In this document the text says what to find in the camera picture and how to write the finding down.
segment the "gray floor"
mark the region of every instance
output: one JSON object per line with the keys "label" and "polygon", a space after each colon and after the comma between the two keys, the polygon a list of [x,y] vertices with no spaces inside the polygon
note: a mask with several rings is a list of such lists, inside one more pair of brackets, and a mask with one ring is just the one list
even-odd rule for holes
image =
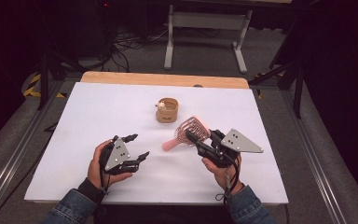
{"label": "gray floor", "polygon": [[[250,29],[242,47],[248,67],[248,73],[243,75],[239,72],[230,46],[236,37],[234,32],[222,31],[216,37],[207,37],[193,30],[175,30],[173,64],[170,71],[163,69],[166,46],[166,40],[163,38],[141,49],[128,49],[123,53],[127,56],[133,73],[245,77],[251,80],[257,73],[268,71],[269,63],[284,39],[280,31]],[[115,59],[124,64],[122,57],[119,59],[115,56]],[[112,62],[105,69],[117,71]],[[70,94],[75,82],[79,80],[79,74],[70,75],[71,77],[62,83],[60,92]],[[358,223],[358,186],[329,137],[307,88],[304,87],[301,103],[302,119],[298,120],[294,119],[290,103],[287,103],[291,102],[293,90],[279,91],[273,87],[275,82],[272,78],[263,86],[257,87],[263,97],[259,99],[255,95],[255,99],[282,172],[289,198],[290,221],[305,224]],[[1,202],[20,182],[42,151],[49,137],[49,133],[44,132],[44,129],[60,119],[66,100],[67,98],[54,98],[51,102],[46,116],[40,121],[27,145],[19,167],[15,167],[16,172],[8,177],[10,181]],[[36,110],[38,103],[39,98],[27,97],[0,132],[0,172],[26,134],[33,118],[40,114]],[[0,223],[36,223],[54,206],[23,200],[31,180],[32,175],[26,176],[8,199],[0,211]],[[283,205],[269,206],[268,209],[278,223],[286,223]]]}

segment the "hand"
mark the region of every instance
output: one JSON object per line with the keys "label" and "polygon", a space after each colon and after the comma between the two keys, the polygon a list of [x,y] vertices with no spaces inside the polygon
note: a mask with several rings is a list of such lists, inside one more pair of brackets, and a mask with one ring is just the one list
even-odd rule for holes
{"label": "hand", "polygon": [[[97,189],[100,189],[102,186],[101,177],[100,177],[101,153],[103,151],[103,148],[110,142],[111,142],[111,140],[107,140],[107,141],[101,143],[99,146],[97,146],[95,148],[94,157],[92,158],[91,162],[89,163],[89,172],[88,172],[87,178]],[[110,187],[114,183],[117,183],[121,180],[125,180],[131,176],[132,176],[132,173],[124,173],[124,174],[120,174],[120,175],[110,175],[110,178],[109,178],[108,174],[103,173],[103,182],[104,182],[104,184],[106,184],[109,179],[108,187]]]}
{"label": "hand", "polygon": [[[216,165],[213,164],[213,162],[211,162],[207,158],[202,158],[201,161],[204,163],[205,167],[211,173],[214,174],[214,179],[216,180],[216,182],[220,186],[220,188],[222,188],[223,190],[226,190],[227,189],[227,175],[229,176],[229,179],[232,179],[232,177],[235,175],[234,165],[230,165],[228,168],[218,168]],[[235,162],[238,164],[238,169],[240,171],[241,170],[241,154],[237,157]],[[238,180],[236,186],[231,186],[231,188],[232,188],[231,195],[233,195],[242,189],[242,183],[240,182],[240,180]]]}

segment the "metal bar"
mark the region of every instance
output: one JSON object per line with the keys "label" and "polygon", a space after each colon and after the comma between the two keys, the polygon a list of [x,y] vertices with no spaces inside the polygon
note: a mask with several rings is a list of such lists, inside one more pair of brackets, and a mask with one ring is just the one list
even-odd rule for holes
{"label": "metal bar", "polygon": [[57,81],[52,85],[51,95],[50,99],[46,102],[45,106],[41,110],[36,111],[32,122],[28,129],[26,130],[24,136],[20,140],[19,144],[17,145],[16,149],[13,152],[13,155],[8,160],[6,166],[0,173],[0,199],[5,193],[5,190],[7,189],[8,184],[10,183],[11,179],[13,178],[14,174],[16,174],[17,169],[20,166],[20,163],[22,161],[22,158],[24,157],[26,151],[28,150],[28,147],[31,143],[31,141],[34,138],[35,131],[39,127],[43,117],[47,114],[48,108],[53,102],[55,96],[59,92],[60,88],[62,86],[62,82]]}
{"label": "metal bar", "polygon": [[315,177],[316,183],[319,187],[320,192],[324,198],[324,202],[326,204],[327,210],[330,214],[334,223],[341,224],[347,223],[344,215],[342,214],[341,209],[339,208],[338,202],[336,200],[336,196],[331,188],[330,182],[324,174],[324,169],[322,165],[319,163],[318,157],[316,156],[315,150],[313,149],[310,138],[308,137],[307,131],[301,121],[296,116],[296,112],[293,110],[292,97],[289,91],[281,91],[282,98],[285,102],[287,110],[292,118],[293,123],[296,126],[296,130],[298,135],[302,140],[303,148],[305,149],[306,159],[310,165],[310,168],[313,172],[313,176]]}

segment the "pink hairbrush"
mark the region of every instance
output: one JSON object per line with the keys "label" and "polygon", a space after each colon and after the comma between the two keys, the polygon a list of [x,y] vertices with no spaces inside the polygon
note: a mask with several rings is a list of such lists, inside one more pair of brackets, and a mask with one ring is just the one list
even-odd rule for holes
{"label": "pink hairbrush", "polygon": [[200,141],[204,141],[211,136],[208,127],[198,117],[193,116],[179,125],[175,131],[173,140],[163,143],[162,149],[164,151],[169,151],[178,145],[181,147],[193,147],[194,143],[186,138],[186,130],[195,134]]}

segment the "brush handle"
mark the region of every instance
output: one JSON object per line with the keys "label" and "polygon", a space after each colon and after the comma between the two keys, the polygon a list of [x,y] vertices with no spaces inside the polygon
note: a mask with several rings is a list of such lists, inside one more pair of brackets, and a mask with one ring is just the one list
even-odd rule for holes
{"label": "brush handle", "polygon": [[164,151],[169,151],[171,150],[173,147],[176,147],[177,145],[179,145],[179,142],[176,140],[176,138],[173,138],[173,140],[170,140],[168,142],[165,142],[162,144],[162,149]]}

